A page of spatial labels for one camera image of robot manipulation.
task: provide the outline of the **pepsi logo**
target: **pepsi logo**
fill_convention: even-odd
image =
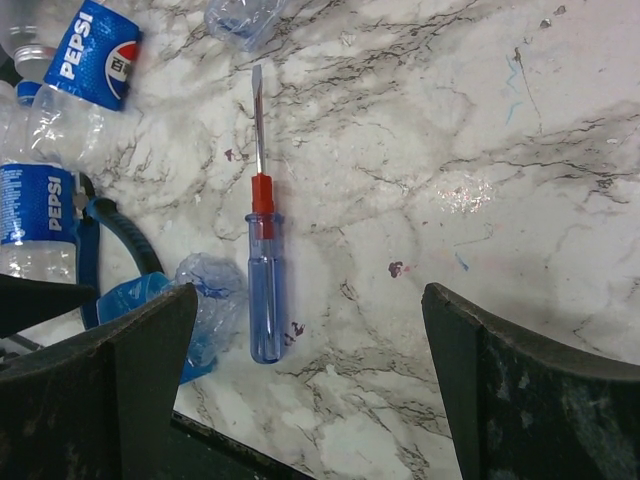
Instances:
[[[126,42],[111,50],[107,57],[107,64],[105,65],[107,84],[111,93],[118,100],[121,100],[125,94],[127,77],[137,53],[138,46],[136,42]]]

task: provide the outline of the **plastic bottle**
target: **plastic bottle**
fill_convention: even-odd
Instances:
[[[15,107],[15,91],[7,82],[0,80],[0,145],[4,141],[4,135],[9,128],[11,114]]]
[[[84,170],[109,156],[140,29],[121,13],[128,3],[85,1],[71,21],[33,104],[31,155]]]
[[[162,273],[144,275],[113,288],[97,304],[103,324],[144,305],[173,285],[186,283],[196,287],[198,313],[180,383],[213,371],[218,354],[228,347],[246,311],[246,281],[233,262],[196,253],[180,263],[173,282]]]
[[[42,82],[60,39],[82,0],[0,1],[0,44],[18,73]]]
[[[18,106],[0,146],[0,273],[74,283],[73,177],[60,165],[34,162],[25,148],[39,88],[29,81],[18,84]]]
[[[273,36],[289,0],[211,0],[204,21],[212,37],[252,52]]]

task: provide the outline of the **crumpled plastic bottle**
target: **crumpled plastic bottle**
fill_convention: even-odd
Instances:
[[[230,260],[207,253],[189,255],[178,266],[177,285],[193,283],[198,313],[187,352],[181,383],[211,372],[216,356],[225,350],[248,304],[247,285]]]
[[[253,52],[273,36],[289,0],[211,0],[204,21],[212,37]]]
[[[196,253],[184,259],[170,281],[151,273],[122,283],[98,299],[100,324],[121,317],[153,300],[175,285],[193,283],[198,294],[198,313],[184,362],[180,383],[212,372],[217,356],[228,348],[238,321],[248,305],[244,274],[231,260]]]

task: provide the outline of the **plastic cap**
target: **plastic cap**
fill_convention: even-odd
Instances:
[[[33,103],[33,98],[36,96],[36,93],[38,93],[41,86],[41,83],[30,82],[29,80],[23,80],[20,82],[16,87],[18,102],[21,105],[31,105]]]
[[[42,45],[27,45],[16,50],[13,61],[16,71],[29,80],[43,81],[56,49]]]

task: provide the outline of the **screwdriver shaft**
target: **screwdriver shaft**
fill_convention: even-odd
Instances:
[[[266,173],[264,156],[264,112],[262,109],[262,66],[255,65],[251,78],[253,86],[253,111],[256,129],[256,166],[258,173]]]

